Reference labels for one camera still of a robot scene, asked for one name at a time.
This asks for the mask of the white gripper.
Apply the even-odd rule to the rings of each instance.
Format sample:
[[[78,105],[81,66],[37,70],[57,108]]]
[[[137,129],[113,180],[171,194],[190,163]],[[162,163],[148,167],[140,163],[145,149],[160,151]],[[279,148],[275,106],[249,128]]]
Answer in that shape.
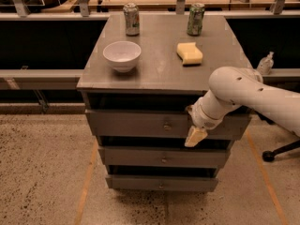
[[[222,118],[215,119],[208,116],[203,109],[203,98],[200,97],[193,105],[186,107],[194,126],[191,126],[185,141],[185,147],[194,147],[208,135],[206,130],[215,129]]]

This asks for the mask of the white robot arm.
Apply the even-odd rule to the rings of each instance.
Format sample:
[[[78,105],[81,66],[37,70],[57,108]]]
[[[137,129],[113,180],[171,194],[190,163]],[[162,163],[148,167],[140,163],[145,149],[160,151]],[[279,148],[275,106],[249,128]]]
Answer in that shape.
[[[220,67],[209,77],[209,90],[187,107],[193,125],[185,147],[194,147],[227,113],[246,106],[300,137],[300,94],[263,83],[252,68]]]

